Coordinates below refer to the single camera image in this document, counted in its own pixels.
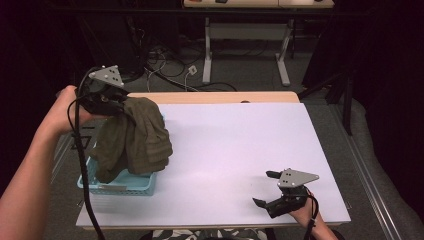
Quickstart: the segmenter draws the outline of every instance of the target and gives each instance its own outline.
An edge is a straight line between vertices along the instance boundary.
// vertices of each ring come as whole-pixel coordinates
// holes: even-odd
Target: plastic bin
[[[156,183],[156,172],[135,175],[127,169],[110,183],[101,183],[96,179],[97,161],[92,158],[87,160],[89,190],[93,194],[103,195],[131,195],[131,196],[152,196]],[[79,188],[83,188],[82,177],[77,182]]]

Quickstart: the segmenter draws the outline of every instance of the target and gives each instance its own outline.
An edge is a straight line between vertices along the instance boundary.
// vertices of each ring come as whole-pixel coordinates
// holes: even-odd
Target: green cloth
[[[106,120],[90,151],[97,161],[96,178],[102,183],[113,181],[123,169],[132,174],[161,171],[171,155],[159,107],[147,98],[128,98],[124,113]]]

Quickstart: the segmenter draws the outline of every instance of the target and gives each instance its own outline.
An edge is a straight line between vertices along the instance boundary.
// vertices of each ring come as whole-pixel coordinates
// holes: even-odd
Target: white desk
[[[185,7],[191,8],[281,8],[284,9],[328,9],[334,6],[332,0],[228,0],[216,3],[215,0],[184,0]],[[284,64],[284,57],[292,29],[286,24],[222,24],[205,21],[205,63],[203,83],[209,83],[212,69],[211,39],[258,39],[281,40],[281,50],[275,54],[283,86],[290,86],[289,76]]]
[[[277,179],[265,172],[286,168],[319,175],[307,186],[324,219],[330,224],[350,221],[305,106],[296,103],[294,93],[170,93],[169,99],[167,94],[131,96],[151,97],[159,104],[174,150],[169,165],[158,173],[151,197],[91,195],[102,228],[292,225],[289,215],[271,219],[252,200],[280,197]],[[184,99],[196,104],[184,104]],[[85,208],[76,225],[92,227]]]

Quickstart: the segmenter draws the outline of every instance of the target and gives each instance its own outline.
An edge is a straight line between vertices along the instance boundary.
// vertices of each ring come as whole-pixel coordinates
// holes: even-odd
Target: electrical outlet
[[[188,72],[190,73],[190,75],[194,75],[197,73],[197,68],[194,65],[191,65],[191,67],[188,68]]]

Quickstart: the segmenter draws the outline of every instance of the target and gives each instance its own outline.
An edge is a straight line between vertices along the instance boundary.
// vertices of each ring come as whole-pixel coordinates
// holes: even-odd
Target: forearm
[[[41,124],[0,201],[2,239],[42,239],[60,133]]]
[[[312,236],[317,240],[337,240],[333,231],[324,223],[321,216],[315,221],[315,227],[312,228]]]

